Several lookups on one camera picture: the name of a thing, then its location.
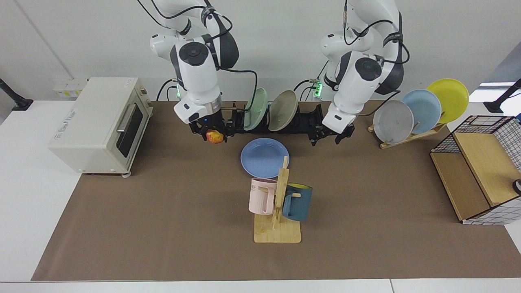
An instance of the apple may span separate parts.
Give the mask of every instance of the apple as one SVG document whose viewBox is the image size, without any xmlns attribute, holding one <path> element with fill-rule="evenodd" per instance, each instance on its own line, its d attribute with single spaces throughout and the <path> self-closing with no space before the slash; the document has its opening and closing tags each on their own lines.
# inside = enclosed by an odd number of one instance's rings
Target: apple
<svg viewBox="0 0 521 293">
<path fill-rule="evenodd" d="M 217 130 L 209 130 L 206 132 L 206 138 L 209 142 L 218 144 L 225 140 L 225 136 Z"/>
</svg>

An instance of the green led light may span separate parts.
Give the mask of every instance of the green led light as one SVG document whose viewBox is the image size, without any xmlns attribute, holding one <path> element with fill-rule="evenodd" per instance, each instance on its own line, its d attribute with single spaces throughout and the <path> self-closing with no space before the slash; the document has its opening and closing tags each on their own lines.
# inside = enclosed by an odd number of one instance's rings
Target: green led light
<svg viewBox="0 0 521 293">
<path fill-rule="evenodd" d="M 315 90 L 314 96 L 320 97 L 320 95 L 322 94 L 322 83 L 320 81 L 317 81 L 315 86 L 317 89 Z"/>
</svg>

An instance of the pink mug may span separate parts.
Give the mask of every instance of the pink mug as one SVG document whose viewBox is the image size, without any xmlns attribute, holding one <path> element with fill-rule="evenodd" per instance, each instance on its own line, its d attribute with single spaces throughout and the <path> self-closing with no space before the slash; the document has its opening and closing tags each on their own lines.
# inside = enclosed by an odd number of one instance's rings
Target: pink mug
<svg viewBox="0 0 521 293">
<path fill-rule="evenodd" d="M 271 215 L 275 199 L 277 182 L 272 179 L 252 178 L 250 188 L 250 212 L 259 215 Z"/>
</svg>

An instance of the brown paper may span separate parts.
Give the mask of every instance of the brown paper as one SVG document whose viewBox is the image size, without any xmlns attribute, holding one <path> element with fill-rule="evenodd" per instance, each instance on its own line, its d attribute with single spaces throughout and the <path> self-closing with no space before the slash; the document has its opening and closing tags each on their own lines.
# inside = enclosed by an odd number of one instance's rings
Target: brown paper
<svg viewBox="0 0 521 293">
<path fill-rule="evenodd" d="M 429 157 L 447 130 L 381 150 L 360 117 L 340 145 L 277 134 L 214 145 L 173 103 L 154 106 L 132 176 L 81 177 L 33 280 L 521 277 L 503 226 L 458 222 Z M 290 181 L 313 187 L 299 244 L 253 242 L 239 157 L 260 137 L 282 142 Z"/>
</svg>

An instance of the mug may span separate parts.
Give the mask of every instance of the mug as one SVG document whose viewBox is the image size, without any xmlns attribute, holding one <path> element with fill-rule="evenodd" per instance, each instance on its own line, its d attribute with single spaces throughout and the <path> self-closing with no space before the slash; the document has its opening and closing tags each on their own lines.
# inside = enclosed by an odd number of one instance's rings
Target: mug
<svg viewBox="0 0 521 293">
<path fill-rule="evenodd" d="M 271 215 L 276 190 L 277 182 L 275 180 L 253 178 L 250 188 L 250 212 L 259 215 Z"/>
<path fill-rule="evenodd" d="M 312 191 L 313 188 L 307 185 L 288 183 L 282 215 L 294 221 L 305 221 L 311 204 Z"/>
</svg>

